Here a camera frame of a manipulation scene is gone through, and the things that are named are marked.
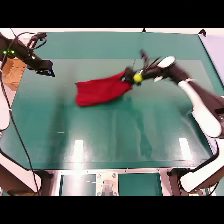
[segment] red cloth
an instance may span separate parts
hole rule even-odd
[[[124,72],[125,71],[108,78],[95,79],[87,82],[77,82],[77,105],[92,106],[105,103],[126,93],[132,88],[132,85],[120,80],[124,75]]]

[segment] yellow object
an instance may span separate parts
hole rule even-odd
[[[141,73],[138,73],[138,74],[135,74],[134,75],[134,81],[135,82],[142,82],[142,74]]]

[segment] metal bracket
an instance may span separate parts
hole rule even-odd
[[[118,195],[118,173],[98,173],[96,175],[96,196]]]

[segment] green table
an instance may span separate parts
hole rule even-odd
[[[132,65],[143,48],[152,58],[173,55],[205,88],[223,88],[197,35],[160,33],[49,33],[36,51],[54,63],[55,78],[26,70],[13,114],[35,169],[143,168],[197,166],[211,156],[194,121],[191,103],[173,83],[153,81],[120,99],[79,108],[75,82],[107,77]],[[135,67],[142,65],[137,60]],[[192,158],[181,152],[188,142]],[[82,140],[83,147],[76,147]],[[29,168],[10,124],[1,148]]]

